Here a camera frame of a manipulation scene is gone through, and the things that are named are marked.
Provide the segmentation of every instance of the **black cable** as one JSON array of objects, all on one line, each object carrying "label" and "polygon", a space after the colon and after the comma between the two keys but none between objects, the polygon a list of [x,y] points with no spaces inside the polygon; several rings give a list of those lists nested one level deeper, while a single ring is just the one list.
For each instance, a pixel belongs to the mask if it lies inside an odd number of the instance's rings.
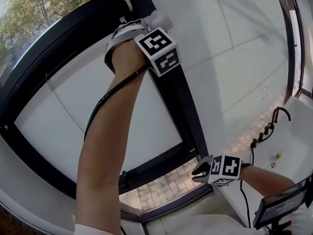
[{"label": "black cable", "polygon": [[245,198],[245,202],[246,202],[246,212],[247,212],[247,216],[248,216],[248,223],[249,223],[249,228],[251,228],[251,223],[250,223],[250,210],[249,210],[249,205],[248,205],[248,200],[246,199],[246,194],[243,190],[243,181],[240,180],[240,191],[242,192],[244,198]]},{"label": "black cable", "polygon": [[125,85],[127,85],[129,82],[133,81],[136,77],[140,76],[146,69],[149,68],[149,65],[142,66],[139,70],[135,71],[130,76],[126,77],[123,81],[121,81],[119,84],[117,84],[114,88],[109,90],[97,103],[96,107],[93,109],[92,114],[90,116],[88,125],[86,127],[84,140],[86,138],[87,132],[89,130],[89,127],[96,116],[97,112],[100,110],[100,108],[108,101],[108,99],[114,95],[116,92],[118,92],[120,89],[122,89]]},{"label": "black cable", "polygon": [[127,235],[122,226],[121,226],[121,231],[124,235]]}]

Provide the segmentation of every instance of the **black window frame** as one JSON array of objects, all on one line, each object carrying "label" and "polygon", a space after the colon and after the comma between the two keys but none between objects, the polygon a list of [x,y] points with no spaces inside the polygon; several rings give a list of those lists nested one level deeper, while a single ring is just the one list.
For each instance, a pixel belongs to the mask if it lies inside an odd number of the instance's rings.
[{"label": "black window frame", "polygon": [[[51,165],[27,141],[14,122],[48,79],[82,51],[113,33],[120,25],[121,17],[129,22],[144,18],[155,10],[151,0],[130,1],[132,11],[124,0],[91,0],[75,9],[36,41],[0,87],[0,134],[30,169],[73,199],[76,197],[76,183]],[[104,18],[110,18],[110,23],[104,25]],[[196,156],[208,156],[196,106],[182,67],[176,67],[161,78],[153,72],[149,74],[182,142],[121,175],[120,194],[155,180]],[[212,191],[210,185],[202,185],[155,210],[141,214],[121,210],[121,216],[131,221],[151,220],[197,201]]]}]

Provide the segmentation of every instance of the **tree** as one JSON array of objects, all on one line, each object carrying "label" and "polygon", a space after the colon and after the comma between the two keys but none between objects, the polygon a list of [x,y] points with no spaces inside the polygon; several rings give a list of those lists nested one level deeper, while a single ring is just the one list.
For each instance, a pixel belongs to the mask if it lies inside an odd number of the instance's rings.
[{"label": "tree", "polygon": [[0,76],[55,21],[89,0],[0,0]]}]

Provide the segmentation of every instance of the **wall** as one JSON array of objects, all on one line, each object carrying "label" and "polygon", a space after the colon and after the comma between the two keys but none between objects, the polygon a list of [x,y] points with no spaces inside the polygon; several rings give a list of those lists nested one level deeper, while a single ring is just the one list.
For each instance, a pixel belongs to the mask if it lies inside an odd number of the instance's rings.
[{"label": "wall", "polygon": [[153,0],[173,20],[210,154],[257,119],[287,85],[288,47],[278,0]]}]

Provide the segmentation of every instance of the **black faucet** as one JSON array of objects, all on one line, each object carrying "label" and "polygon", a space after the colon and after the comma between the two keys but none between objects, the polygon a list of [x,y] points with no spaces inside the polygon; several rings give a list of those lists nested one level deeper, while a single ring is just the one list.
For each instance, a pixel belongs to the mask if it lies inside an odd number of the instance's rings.
[{"label": "black faucet", "polygon": [[276,109],[273,111],[271,125],[273,125],[274,123],[277,123],[279,110],[282,110],[283,112],[285,112],[287,114],[287,116],[288,116],[288,120],[291,121],[290,114],[289,114],[289,112],[285,108],[283,108],[283,107],[276,107]]}]

